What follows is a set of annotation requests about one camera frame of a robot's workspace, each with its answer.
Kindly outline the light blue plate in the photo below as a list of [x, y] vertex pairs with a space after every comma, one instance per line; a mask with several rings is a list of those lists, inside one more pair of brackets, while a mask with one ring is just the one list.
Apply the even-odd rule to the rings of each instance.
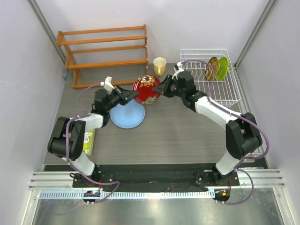
[[145, 108], [143, 105], [131, 100], [126, 105], [118, 104], [110, 111], [112, 122], [124, 129], [135, 128], [139, 126], [145, 117]]

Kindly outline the red floral plate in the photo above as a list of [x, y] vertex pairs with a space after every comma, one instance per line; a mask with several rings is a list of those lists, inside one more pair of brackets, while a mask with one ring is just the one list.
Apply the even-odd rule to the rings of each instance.
[[159, 93], [152, 89], [160, 84], [160, 80], [154, 75], [143, 75], [133, 84], [132, 90], [137, 91], [138, 95], [134, 100], [142, 105], [151, 105], [160, 97]]

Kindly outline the dark yellow patterned plate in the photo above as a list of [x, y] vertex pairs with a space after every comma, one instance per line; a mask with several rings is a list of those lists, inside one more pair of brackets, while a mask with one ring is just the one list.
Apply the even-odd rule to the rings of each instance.
[[217, 57], [212, 57], [208, 63], [209, 66], [206, 67], [206, 79], [211, 81], [213, 79], [212, 69], [216, 74], [218, 72], [219, 62]]

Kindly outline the lime green plate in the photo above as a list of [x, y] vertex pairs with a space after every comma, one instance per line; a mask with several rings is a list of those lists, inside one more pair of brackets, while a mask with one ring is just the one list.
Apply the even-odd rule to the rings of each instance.
[[217, 73], [215, 75], [215, 79], [217, 81], [222, 81], [228, 72], [228, 68], [229, 68], [229, 61], [226, 57], [222, 57], [218, 60], [218, 70]]

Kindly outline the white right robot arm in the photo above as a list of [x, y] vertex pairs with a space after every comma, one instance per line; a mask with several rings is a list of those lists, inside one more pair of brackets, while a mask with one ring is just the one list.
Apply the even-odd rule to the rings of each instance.
[[253, 114], [237, 113], [209, 99], [206, 93], [197, 90], [190, 72], [168, 75], [152, 90], [167, 98], [181, 98], [186, 108], [208, 117], [225, 130], [227, 151], [213, 166], [211, 174], [217, 185], [226, 183], [237, 165], [263, 143]]

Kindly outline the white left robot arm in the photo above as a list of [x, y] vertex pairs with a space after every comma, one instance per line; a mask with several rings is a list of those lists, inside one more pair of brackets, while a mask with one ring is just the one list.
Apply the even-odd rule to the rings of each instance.
[[85, 116], [59, 117], [47, 145], [49, 153], [65, 160], [83, 176], [89, 187], [95, 187], [100, 176], [98, 167], [83, 153], [84, 135], [89, 130], [103, 128], [110, 119], [110, 111], [126, 105], [138, 95], [137, 91], [114, 86], [111, 92], [99, 89], [94, 94], [91, 111]]

